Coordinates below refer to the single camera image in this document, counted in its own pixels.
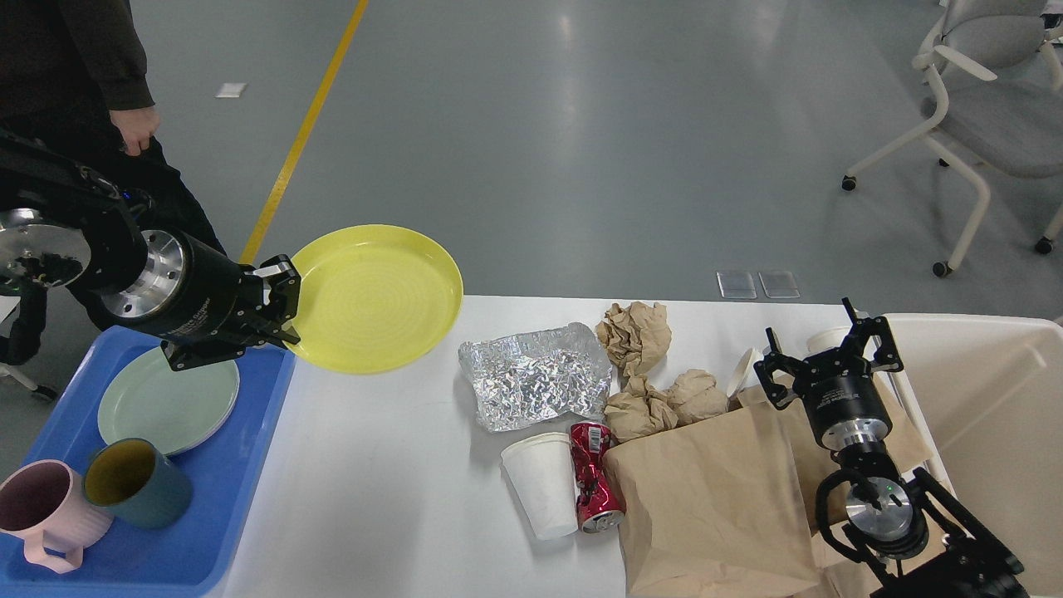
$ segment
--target red soda can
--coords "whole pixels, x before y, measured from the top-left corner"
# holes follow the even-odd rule
[[[580,422],[572,425],[569,437],[579,488],[579,527],[589,533],[605,531],[624,518],[624,506],[605,479],[605,451],[612,445],[612,432],[602,424]]]

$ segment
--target aluminum foil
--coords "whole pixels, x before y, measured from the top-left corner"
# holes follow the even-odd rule
[[[489,432],[520,430],[568,412],[601,420],[611,364],[587,326],[527,332],[458,349]]]

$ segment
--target robotic arm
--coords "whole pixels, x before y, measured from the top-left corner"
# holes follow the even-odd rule
[[[823,539],[846,559],[868,565],[882,584],[873,598],[1027,597],[1015,579],[1023,564],[956,497],[923,468],[910,480],[898,474],[885,446],[893,424],[872,375],[900,372],[904,364],[885,319],[860,318],[848,298],[842,303],[851,328],[841,346],[798,360],[783,355],[767,329],[771,351],[754,364],[776,409],[802,399],[816,443],[840,465],[816,492],[815,517]],[[872,338],[878,348],[868,361],[864,348]],[[793,376],[792,388],[775,381],[778,372]],[[851,546],[834,537],[827,514],[830,493],[846,482],[850,490],[842,530]],[[945,531],[945,552],[906,575],[901,561],[927,546],[927,515]],[[887,570],[890,560],[897,564],[896,576]]]
[[[142,191],[0,131],[0,291],[22,296],[9,359],[36,353],[43,290],[67,285],[98,297],[109,324],[162,339],[174,371],[299,343],[285,326],[301,281],[287,255],[236,263],[181,230],[141,230],[134,217],[149,209]]]

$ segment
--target blue tray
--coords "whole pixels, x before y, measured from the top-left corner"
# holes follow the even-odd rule
[[[158,340],[112,328],[92,343],[26,463],[58,459],[85,474],[104,447],[96,411],[107,385]],[[57,575],[22,558],[22,541],[0,535],[0,596],[202,596],[225,574],[236,552],[266,451],[281,414],[294,356],[274,347],[237,360],[240,389],[224,425],[173,463],[192,481],[188,511],[163,530],[118,519],[85,550],[80,569]]]

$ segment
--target white plastic bin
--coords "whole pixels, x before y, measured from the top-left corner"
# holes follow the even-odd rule
[[[1063,596],[1063,328],[887,318],[957,497],[1023,562],[1030,594]]]

